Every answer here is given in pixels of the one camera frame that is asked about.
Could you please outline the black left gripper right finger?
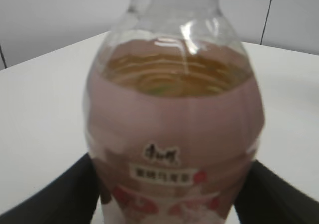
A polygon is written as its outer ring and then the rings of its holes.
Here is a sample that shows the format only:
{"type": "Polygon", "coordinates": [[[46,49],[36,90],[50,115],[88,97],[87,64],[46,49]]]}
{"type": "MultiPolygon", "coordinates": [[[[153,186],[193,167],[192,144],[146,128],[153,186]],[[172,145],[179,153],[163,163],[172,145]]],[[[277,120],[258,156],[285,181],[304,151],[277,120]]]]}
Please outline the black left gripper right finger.
{"type": "Polygon", "coordinates": [[[242,224],[317,224],[319,203],[255,161],[235,200],[242,224]]]}

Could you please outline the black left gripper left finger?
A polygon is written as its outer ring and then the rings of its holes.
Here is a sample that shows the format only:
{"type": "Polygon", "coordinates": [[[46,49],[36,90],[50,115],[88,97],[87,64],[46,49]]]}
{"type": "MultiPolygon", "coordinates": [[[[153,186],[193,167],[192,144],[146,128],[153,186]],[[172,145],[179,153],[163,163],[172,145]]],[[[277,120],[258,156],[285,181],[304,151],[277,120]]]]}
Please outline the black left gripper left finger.
{"type": "Polygon", "coordinates": [[[98,202],[97,177],[85,154],[44,189],[1,214],[2,224],[89,224],[98,202]]]}

